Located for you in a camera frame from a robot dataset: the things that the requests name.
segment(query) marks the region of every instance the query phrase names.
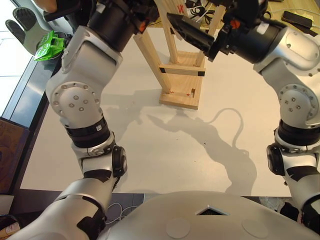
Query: floor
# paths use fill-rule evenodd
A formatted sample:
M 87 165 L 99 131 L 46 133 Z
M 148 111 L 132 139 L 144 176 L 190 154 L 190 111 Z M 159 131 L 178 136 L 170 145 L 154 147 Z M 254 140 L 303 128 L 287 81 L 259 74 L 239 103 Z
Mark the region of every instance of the floor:
M 21 75 L 30 61 L 29 54 L 8 31 L 5 21 L 14 19 L 15 6 L 10 0 L 1 1 L 0 8 L 0 116 L 3 114 Z

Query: wooden leg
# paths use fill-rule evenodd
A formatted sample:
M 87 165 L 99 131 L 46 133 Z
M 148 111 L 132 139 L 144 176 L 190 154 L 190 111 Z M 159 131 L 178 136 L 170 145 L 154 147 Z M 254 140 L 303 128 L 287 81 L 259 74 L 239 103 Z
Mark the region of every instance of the wooden leg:
M 159 65 L 161 64 L 161 61 L 157 55 L 155 46 L 151 41 L 148 30 L 145 30 L 143 34 L 135 35 L 133 39 L 143 54 L 146 62 L 149 64 L 156 79 L 160 83 L 163 92 L 170 93 L 171 83 L 168 75 L 160 71 Z
M 164 14 L 160 9 L 159 9 L 159 13 L 162 20 L 166 43 L 169 48 L 170 62 L 175 64 L 178 61 L 178 52 L 177 52 L 175 37 L 170 31 L 170 23 L 169 23 L 169 20 L 167 19 L 167 13 Z
M 209 35 L 213 36 L 215 34 L 218 24 L 220 23 L 220 20 L 223 18 L 225 11 L 226 11 L 226 7 L 223 5 L 219 5 L 216 7 L 213 15 L 213 19 L 211 20 L 209 25 L 209 32 L 208 32 Z M 196 57 L 195 66 L 200 67 L 204 60 L 205 60 L 205 54 L 202 51 L 199 51 L 199 54 Z

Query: cable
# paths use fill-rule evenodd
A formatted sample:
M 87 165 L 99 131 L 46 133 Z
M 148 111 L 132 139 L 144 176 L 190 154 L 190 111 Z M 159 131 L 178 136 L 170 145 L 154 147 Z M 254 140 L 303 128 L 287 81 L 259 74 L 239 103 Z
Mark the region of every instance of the cable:
M 195 21 L 196 23 L 198 23 L 198 22 L 209 12 L 210 8 L 212 7 L 212 4 L 213 4 L 213 3 L 211 3 L 211 5 L 210 5 L 210 7 L 208 8 L 208 10 L 205 11 L 205 13 L 204 13 L 201 17 L 199 17 L 199 19 L 198 19 L 197 21 Z
M 289 7 L 286 7 L 286 8 L 281 8 L 281 9 L 274 10 L 274 11 L 269 11 L 269 12 L 272 13 L 272 14 L 274 14 L 274 13 L 277 13 L 277 12 L 281 12 L 281 11 L 283 11 L 283 10 L 292 10 L 292 11 L 301 10 L 301 11 L 305 11 L 305 12 L 308 12 L 308 13 L 311 13 L 311 14 L 315 14 L 315 15 L 320 16 L 320 13 L 317 13 L 317 12 L 314 12 L 314 11 L 310 11 L 310 10 L 307 10 L 307 9 L 303 9 L 303 8 L 289 8 Z
M 156 25 L 156 24 L 159 24 L 159 23 L 161 23 L 161 20 L 159 20 L 159 21 L 157 21 L 157 22 L 154 22 L 154 23 L 149 23 L 148 26 Z
M 114 206 L 114 205 L 120 206 L 121 213 L 123 212 L 122 205 L 121 205 L 120 203 L 118 203 L 118 202 L 115 202 L 115 203 L 111 204 L 110 206 L 108 206 L 108 209 L 111 208 L 111 207 Z M 118 216 L 116 219 L 114 219 L 114 220 L 112 220 L 112 221 L 110 221 L 110 222 L 106 222 L 105 224 L 112 224 L 112 223 L 114 223 L 115 221 L 117 221 L 117 220 L 120 218 L 120 216 Z
M 127 216 L 127 215 L 123 215 L 123 213 L 124 213 L 126 210 L 131 209 L 131 208 L 137 208 L 137 207 L 138 207 L 138 206 L 128 206 L 128 207 L 126 207 L 125 209 L 123 209 L 123 207 L 122 207 L 122 205 L 121 205 L 120 203 L 115 202 L 115 203 L 111 204 L 110 206 L 108 206 L 108 209 L 111 208 L 111 207 L 113 207 L 114 205 L 117 205 L 117 206 L 120 207 L 120 210 L 121 210 L 120 215 L 119 215 L 116 219 L 114 219 L 114 220 L 112 220 L 112 221 L 109 221 L 109 222 L 106 222 L 105 224 L 107 224 L 107 225 L 112 224 L 112 223 L 114 223 L 114 222 L 116 222 L 116 221 L 118 221 L 118 220 L 121 221 L 121 220 L 123 219 L 123 217 L 126 217 L 126 216 Z
M 120 214 L 120 216 L 119 216 L 120 220 L 122 220 L 122 214 L 123 214 L 126 210 L 132 209 L 132 208 L 137 208 L 137 207 L 138 207 L 138 206 L 128 206 L 128 207 L 126 207 L 125 209 L 123 209 L 122 212 L 121 212 L 121 214 Z

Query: green bag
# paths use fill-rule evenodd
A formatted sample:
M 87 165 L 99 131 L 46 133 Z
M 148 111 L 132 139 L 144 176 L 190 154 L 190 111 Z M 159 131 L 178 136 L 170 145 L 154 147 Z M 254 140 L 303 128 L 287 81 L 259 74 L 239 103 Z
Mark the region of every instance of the green bag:
M 65 40 L 59 38 L 54 31 L 44 35 L 34 55 L 35 61 L 47 61 L 59 55 L 65 49 Z

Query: silver robot arm segment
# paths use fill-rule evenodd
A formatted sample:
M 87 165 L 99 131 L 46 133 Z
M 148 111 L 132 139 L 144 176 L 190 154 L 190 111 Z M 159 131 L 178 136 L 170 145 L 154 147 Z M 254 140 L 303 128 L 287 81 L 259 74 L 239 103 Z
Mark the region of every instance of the silver robot arm segment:
M 92 30 L 77 29 L 46 94 L 73 140 L 72 149 L 84 177 L 71 183 L 11 240 L 92 240 L 104 228 L 111 193 L 127 164 L 124 149 L 115 144 L 103 117 L 100 99 L 121 61 L 120 54 Z
M 280 104 L 275 143 L 267 148 L 269 168 L 285 179 L 303 223 L 319 233 L 320 38 L 284 28 L 271 49 L 254 65 Z

